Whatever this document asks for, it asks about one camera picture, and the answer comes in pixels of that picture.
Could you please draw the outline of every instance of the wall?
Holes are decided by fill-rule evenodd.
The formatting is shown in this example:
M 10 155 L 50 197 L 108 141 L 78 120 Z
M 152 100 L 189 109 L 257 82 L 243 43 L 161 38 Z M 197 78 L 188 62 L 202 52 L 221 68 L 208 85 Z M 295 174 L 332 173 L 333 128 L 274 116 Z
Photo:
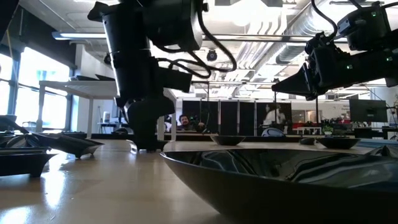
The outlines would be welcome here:
M 112 69 L 90 55 L 81 44 L 76 47 L 76 65 L 78 69 L 75 74 L 77 75 L 96 78 L 95 74 L 98 74 L 114 78 Z M 89 100 L 85 98 L 73 97 L 71 131 L 87 132 L 88 104 Z M 104 111 L 112 112 L 112 105 L 113 100 L 94 100 L 93 125 L 91 127 L 93 133 L 98 133 L 97 123 L 100 122 L 100 115 L 102 116 Z

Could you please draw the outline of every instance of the person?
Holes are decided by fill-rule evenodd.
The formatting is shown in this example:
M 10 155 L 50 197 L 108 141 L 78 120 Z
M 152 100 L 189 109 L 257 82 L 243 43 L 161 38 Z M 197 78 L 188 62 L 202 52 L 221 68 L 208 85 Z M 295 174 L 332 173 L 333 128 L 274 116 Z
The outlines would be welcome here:
M 275 123 L 275 110 L 269 111 L 269 107 L 266 108 L 266 118 L 263 120 L 263 125 L 271 125 L 272 122 Z M 286 120 L 285 114 L 280 111 L 280 105 L 277 105 L 276 109 L 276 124 L 283 124 Z
M 181 125 L 177 126 L 177 131 L 196 131 L 196 128 L 189 121 L 187 115 L 181 114 L 178 119 L 180 120 Z M 198 126 L 203 129 L 205 127 L 205 124 L 202 122 L 199 122 Z

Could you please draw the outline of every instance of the large window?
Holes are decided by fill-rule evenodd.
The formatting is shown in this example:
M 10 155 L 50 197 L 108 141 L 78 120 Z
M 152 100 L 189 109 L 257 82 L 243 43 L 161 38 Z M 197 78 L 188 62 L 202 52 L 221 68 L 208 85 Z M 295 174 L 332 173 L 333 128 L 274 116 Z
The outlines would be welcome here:
M 39 113 L 39 81 L 68 81 L 70 69 L 30 48 L 21 54 L 19 89 L 16 104 L 16 123 L 36 122 Z M 43 108 L 44 128 L 65 128 L 67 93 L 46 88 Z
M 0 114 L 7 114 L 12 76 L 12 58 L 0 54 Z

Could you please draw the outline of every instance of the cable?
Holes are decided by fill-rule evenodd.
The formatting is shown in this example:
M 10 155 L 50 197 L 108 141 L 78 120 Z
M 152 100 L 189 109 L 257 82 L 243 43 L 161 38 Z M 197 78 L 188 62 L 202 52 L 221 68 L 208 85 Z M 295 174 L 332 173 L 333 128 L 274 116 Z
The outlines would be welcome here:
M 389 3 L 389 4 L 385 4 L 385 5 L 381 6 L 381 7 L 385 9 L 385 8 L 392 7 L 392 6 L 398 6 L 398 2 L 392 2 L 392 3 Z
M 187 71 L 187 72 L 191 73 L 192 75 L 194 75 L 196 77 L 199 77 L 199 78 L 210 78 L 210 76 L 211 76 L 211 72 L 208 75 L 200 75 L 199 73 L 195 72 L 194 70 L 192 70 L 192 69 L 190 69 L 190 68 L 188 68 L 188 67 L 186 67 L 186 66 L 184 66 L 184 65 L 182 65 L 182 64 L 180 64 L 180 63 L 178 63 L 176 61 L 173 61 L 173 60 L 170 60 L 170 59 L 167 59 L 167 58 L 158 58 L 157 61 L 158 62 L 168 62 L 171 65 L 175 65 L 177 67 L 180 67 L 180 68 L 184 69 L 185 71 Z
M 236 60 L 234 58 L 234 56 L 231 54 L 231 52 L 224 47 L 224 45 L 222 45 L 216 37 L 214 37 L 209 30 L 206 28 L 205 23 L 203 22 L 203 1 L 197 1 L 198 4 L 198 20 L 199 20 L 199 26 L 202 29 L 203 33 L 205 33 L 205 35 L 218 47 L 221 49 L 221 51 L 224 52 L 224 54 L 226 54 L 228 56 L 228 58 L 230 59 L 230 61 L 232 62 L 232 68 L 227 69 L 225 72 L 233 72 L 236 70 L 236 68 L 238 67 Z
M 210 78 L 211 76 L 211 70 L 216 70 L 219 72 L 233 72 L 237 69 L 238 65 L 236 63 L 236 60 L 234 58 L 234 56 L 232 55 L 232 53 L 223 45 L 221 44 L 221 42 L 214 37 L 209 30 L 206 28 L 205 23 L 203 22 L 203 1 L 196 1 L 197 2 L 197 9 L 198 9 L 198 21 L 199 21 L 199 25 L 200 28 L 202 29 L 203 33 L 218 47 L 221 49 L 221 51 L 227 55 L 227 57 L 230 59 L 230 61 L 232 62 L 232 68 L 216 68 L 213 66 L 209 66 L 207 65 L 202 59 L 200 59 L 200 57 L 198 57 L 193 51 L 189 51 L 188 53 L 196 60 L 187 60 L 187 59 L 177 59 L 174 61 L 171 60 L 166 60 L 166 58 L 161 58 L 161 60 L 159 60 L 160 62 L 170 62 L 170 66 L 169 68 L 172 68 L 174 65 L 178 66 L 188 72 L 190 72 L 192 75 L 197 76 L 199 78 Z M 168 49 L 164 46 L 156 46 L 157 48 L 159 48 L 160 50 L 163 50 L 164 52 L 167 53 L 179 53 L 179 52 L 184 52 L 184 50 L 182 49 Z M 200 67 L 203 67 L 207 72 L 208 75 L 204 76 L 204 75 L 200 75 L 197 72 L 194 72 L 192 69 L 187 68 L 184 65 L 181 65 L 179 62 L 186 62 L 186 63 L 190 63 L 193 65 L 198 65 Z
M 328 21 L 328 22 L 333 26 L 333 33 L 329 35 L 329 38 L 330 38 L 330 39 L 333 39 L 333 38 L 336 36 L 337 30 L 338 30 L 336 23 L 335 23 L 332 19 L 330 19 L 329 17 L 327 17 L 323 12 L 321 12 L 321 10 L 319 10 L 319 9 L 317 8 L 317 5 L 315 4 L 315 0 L 311 0 L 311 5 L 312 5 L 312 7 L 313 7 L 313 10 L 315 10 L 315 12 L 316 12 L 319 16 L 321 16 L 322 18 L 324 18 L 326 21 Z
M 348 0 L 351 4 L 353 4 L 357 9 L 361 9 L 362 6 L 356 2 L 356 0 Z

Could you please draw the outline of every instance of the camera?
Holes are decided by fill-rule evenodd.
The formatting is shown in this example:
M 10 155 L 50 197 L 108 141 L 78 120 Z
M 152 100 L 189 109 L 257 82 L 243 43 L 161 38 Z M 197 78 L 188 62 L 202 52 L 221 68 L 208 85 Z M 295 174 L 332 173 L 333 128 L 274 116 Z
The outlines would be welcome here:
M 104 58 L 104 63 L 106 65 L 111 65 L 111 61 L 112 61 L 111 56 L 109 54 L 106 54 L 106 56 Z
M 217 60 L 216 50 L 210 49 L 209 52 L 207 53 L 207 61 L 214 62 L 215 60 Z

